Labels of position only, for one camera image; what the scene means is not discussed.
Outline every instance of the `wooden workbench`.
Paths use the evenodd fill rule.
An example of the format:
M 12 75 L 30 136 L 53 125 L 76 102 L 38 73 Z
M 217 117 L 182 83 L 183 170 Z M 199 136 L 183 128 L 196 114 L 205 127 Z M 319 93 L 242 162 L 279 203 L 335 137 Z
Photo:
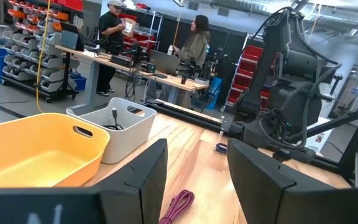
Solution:
M 116 69 L 119 69 L 119 70 L 124 71 L 124 72 L 129 72 L 129 68 L 127 68 L 125 66 L 122 66 L 122 65 L 118 65 L 116 63 L 111 63 L 109 61 L 109 59 L 107 59 L 105 57 L 95 57 L 93 52 L 89 52 L 87 50 L 85 50 L 83 52 L 82 51 L 77 51 L 77 50 L 72 50 L 72 49 L 68 49 L 66 47 L 62 47 L 60 45 L 56 45 L 55 47 L 57 49 L 65 51 L 65 52 L 72 53 L 73 55 L 75 55 L 77 57 L 84 57 L 84 58 L 92 60 L 93 62 L 98 62 L 98 63 L 101 63 L 103 65 L 107 65 L 109 67 L 116 68 Z M 171 76 L 171 75 L 166 75 L 167 78 L 158 78 L 158 77 L 153 76 L 152 73 L 147 73 L 147 72 L 140 71 L 139 74 L 143 75 L 144 78 L 155 80 L 157 82 L 164 83 L 164 84 L 167 84 L 167 85 L 170 85 L 170 86 L 174 86 L 174 87 L 177 87 L 179 89 L 190 91 L 190 92 L 194 92 L 196 90 L 202 90 L 202 89 L 205 89 L 205 88 L 209 87 L 209 85 L 199 84 L 199 83 L 196 83 L 193 80 L 189 80 L 189 79 L 187 79 L 185 84 L 181 84 L 180 83 L 181 78 L 174 77 L 174 76 Z
M 118 164 L 101 164 L 98 173 L 85 185 L 94 185 L 108 177 L 160 138 L 168 141 L 168 173 L 161 217 L 167 211 L 172 198 L 181 190 L 187 189 L 194 192 L 195 201 L 174 223 L 246 223 L 231 182 L 227 157 L 214 150 L 218 133 L 164 114 L 157 114 L 149 140 L 145 144 Z M 227 143 L 227 138 L 223 137 L 220 142 Z M 261 151 L 272 155 L 270 151 Z M 339 175 L 297 161 L 285 163 L 334 187 L 349 187 Z

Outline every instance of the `bin handle hole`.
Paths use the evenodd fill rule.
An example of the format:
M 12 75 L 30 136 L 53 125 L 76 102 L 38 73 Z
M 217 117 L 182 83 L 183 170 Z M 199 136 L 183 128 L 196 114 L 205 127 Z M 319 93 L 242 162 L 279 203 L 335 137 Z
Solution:
M 86 129 L 80 128 L 78 126 L 74 126 L 73 130 L 75 133 L 80 134 L 82 136 L 85 136 L 87 138 L 92 138 L 93 137 L 93 133 L 91 131 L 88 131 Z
M 144 110 L 135 108 L 133 106 L 128 106 L 127 107 L 128 112 L 136 114 L 137 116 L 143 117 L 144 116 Z

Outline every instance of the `white cap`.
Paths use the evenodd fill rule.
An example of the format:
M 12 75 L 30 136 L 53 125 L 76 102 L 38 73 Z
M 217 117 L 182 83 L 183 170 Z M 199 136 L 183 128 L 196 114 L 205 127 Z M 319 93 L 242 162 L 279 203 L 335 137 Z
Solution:
M 109 5 L 110 6 L 124 6 L 123 3 L 120 0 L 111 0 L 109 1 Z

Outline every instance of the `sneaker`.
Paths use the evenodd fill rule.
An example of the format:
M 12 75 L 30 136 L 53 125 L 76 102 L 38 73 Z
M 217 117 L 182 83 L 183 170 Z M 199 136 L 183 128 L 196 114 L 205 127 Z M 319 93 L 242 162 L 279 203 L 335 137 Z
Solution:
M 101 95 L 101 96 L 105 96 L 105 97 L 110 96 L 110 94 L 108 92 L 105 92 L 105 91 L 97 91 L 96 93 Z

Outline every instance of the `black pants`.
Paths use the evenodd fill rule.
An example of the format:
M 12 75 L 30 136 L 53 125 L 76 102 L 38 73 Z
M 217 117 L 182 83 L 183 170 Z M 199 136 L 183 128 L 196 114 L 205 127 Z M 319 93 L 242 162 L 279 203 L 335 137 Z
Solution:
M 97 91 L 108 91 L 110 87 L 110 81 L 116 73 L 116 69 L 107 65 L 99 64 L 99 78 Z

